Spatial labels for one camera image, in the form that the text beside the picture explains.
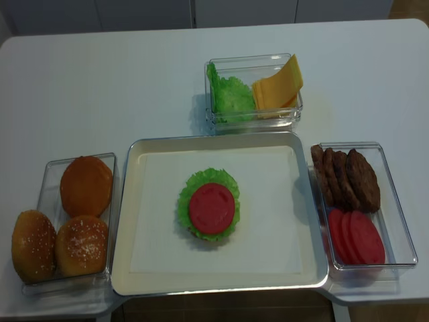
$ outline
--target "clear plastic container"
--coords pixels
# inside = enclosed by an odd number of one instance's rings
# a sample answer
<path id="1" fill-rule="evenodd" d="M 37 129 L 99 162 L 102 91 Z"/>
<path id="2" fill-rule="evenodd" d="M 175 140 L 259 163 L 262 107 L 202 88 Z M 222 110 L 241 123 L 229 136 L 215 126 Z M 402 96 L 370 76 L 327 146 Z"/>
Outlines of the clear plastic container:
<path id="1" fill-rule="evenodd" d="M 298 92 L 297 105 L 294 108 L 278 108 L 265 111 L 215 113 L 212 110 L 210 81 L 207 77 L 207 65 L 214 63 L 220 77 L 235 76 L 250 88 L 255 81 L 277 73 L 291 57 L 290 54 L 272 54 L 238 58 L 212 59 L 204 66 L 206 85 L 206 119 L 211 132 L 246 133 L 259 131 L 292 131 L 301 118 L 302 98 Z"/>
<path id="2" fill-rule="evenodd" d="M 406 218 L 397 197 L 395 185 L 390 175 L 382 147 L 375 142 L 357 143 L 321 143 L 323 150 L 332 148 L 334 151 L 349 153 L 356 149 L 364 155 L 373 167 L 377 176 L 381 193 L 381 208 L 376 213 L 367 214 L 374 223 L 385 248 L 385 264 L 383 265 L 346 265 L 337 256 L 330 238 L 328 214 L 332 208 L 327 207 L 322 196 L 316 176 L 312 173 L 313 188 L 318 213 L 322 226 L 322 234 L 330 262 L 330 275 L 336 281 L 351 280 L 395 280 L 406 270 L 416 267 L 418 258 L 408 231 Z"/>
<path id="3" fill-rule="evenodd" d="M 119 219 L 119 178 L 117 172 L 116 156 L 113 153 L 99 154 L 94 156 L 102 160 L 113 173 L 113 193 L 109 206 L 100 216 L 109 226 L 109 239 L 107 244 L 107 256 L 105 268 L 101 272 L 73 277 L 63 277 L 58 271 L 54 276 L 42 282 L 34 284 L 23 284 L 22 293 L 25 295 L 68 292 L 71 290 L 85 289 L 88 287 L 105 287 L 110 283 L 110 273 L 113 262 L 113 250 Z M 59 228 L 64 225 L 70 216 L 62 208 L 60 196 L 60 181 L 67 166 L 74 158 L 66 160 L 51 161 L 46 165 L 42 188 L 40 190 L 38 211 L 45 214 L 58 233 Z"/>

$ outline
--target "yellow cheese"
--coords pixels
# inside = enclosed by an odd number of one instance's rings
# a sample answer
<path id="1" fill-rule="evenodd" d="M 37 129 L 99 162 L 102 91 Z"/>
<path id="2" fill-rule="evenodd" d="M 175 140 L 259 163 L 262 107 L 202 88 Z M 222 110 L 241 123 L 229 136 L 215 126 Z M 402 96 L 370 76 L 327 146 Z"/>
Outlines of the yellow cheese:
<path id="1" fill-rule="evenodd" d="M 275 75 L 263 78 L 252 86 L 258 109 L 291 107 L 296 104 L 296 95 L 303 84 L 298 61 L 293 55 Z"/>
<path id="2" fill-rule="evenodd" d="M 252 84 L 252 90 L 253 90 L 253 99 L 255 100 L 255 104 L 256 104 L 256 109 L 258 110 L 265 109 L 263 104 L 263 95 L 262 95 L 260 81 L 254 82 Z"/>

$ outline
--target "white tabletop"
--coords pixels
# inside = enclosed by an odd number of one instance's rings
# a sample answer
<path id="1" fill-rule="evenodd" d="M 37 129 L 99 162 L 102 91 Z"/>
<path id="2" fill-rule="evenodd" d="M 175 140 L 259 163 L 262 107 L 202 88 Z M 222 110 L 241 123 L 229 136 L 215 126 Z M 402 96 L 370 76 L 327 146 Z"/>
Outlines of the white tabletop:
<path id="1" fill-rule="evenodd" d="M 204 63 L 295 53 L 304 77 L 298 135 L 378 141 L 419 256 L 399 282 L 346 288 L 341 302 L 429 299 L 429 30 L 418 20 L 271 25 L 13 38 L 0 49 L 0 317 L 101 314 L 112 292 L 28 299 L 11 232 L 36 207 L 50 160 L 114 152 L 140 138 L 204 134 Z"/>

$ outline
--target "plain bun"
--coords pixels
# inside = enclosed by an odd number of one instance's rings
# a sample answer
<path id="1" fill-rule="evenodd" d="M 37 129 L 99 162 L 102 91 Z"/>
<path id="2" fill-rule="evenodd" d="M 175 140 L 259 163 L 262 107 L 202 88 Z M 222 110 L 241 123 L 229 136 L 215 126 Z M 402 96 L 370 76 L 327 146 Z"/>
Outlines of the plain bun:
<path id="1" fill-rule="evenodd" d="M 70 163 L 62 175 L 62 206 L 71 218 L 100 217 L 109 206 L 112 184 L 112 171 L 103 161 L 94 156 L 81 156 Z"/>
<path id="2" fill-rule="evenodd" d="M 106 264 L 109 228 L 96 217 L 75 217 L 60 228 L 55 245 L 64 276 L 101 272 Z"/>
<path id="3" fill-rule="evenodd" d="M 12 262 L 27 284 L 47 280 L 55 273 L 55 229 L 39 211 L 21 213 L 12 234 Z"/>

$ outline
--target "tomato slice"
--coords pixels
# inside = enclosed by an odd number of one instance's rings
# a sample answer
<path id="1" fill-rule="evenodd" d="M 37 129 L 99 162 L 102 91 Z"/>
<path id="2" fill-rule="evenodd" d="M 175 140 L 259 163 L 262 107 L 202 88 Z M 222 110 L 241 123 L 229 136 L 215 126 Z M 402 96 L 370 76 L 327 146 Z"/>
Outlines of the tomato slice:
<path id="1" fill-rule="evenodd" d="M 353 211 L 350 227 L 351 241 L 358 257 L 365 264 L 384 264 L 384 245 L 373 222 L 360 211 Z"/>
<path id="2" fill-rule="evenodd" d="M 221 184 L 208 183 L 201 186 L 189 202 L 190 220 L 202 233 L 221 233 L 230 226 L 234 214 L 234 196 Z"/>
<path id="3" fill-rule="evenodd" d="M 347 256 L 350 260 L 348 264 L 364 264 L 363 259 L 358 256 L 358 253 L 356 252 L 351 240 L 350 219 L 351 213 L 346 213 L 341 219 L 341 233 L 343 235 Z"/>
<path id="4" fill-rule="evenodd" d="M 344 264 L 350 264 L 351 261 L 347 255 L 347 251 L 345 249 L 343 235 L 341 233 L 341 219 L 344 217 L 344 213 L 341 210 L 333 209 L 329 213 L 329 231 L 330 237 L 332 239 L 332 243 L 334 244 L 334 249 L 336 254 L 338 255 L 341 262 Z"/>

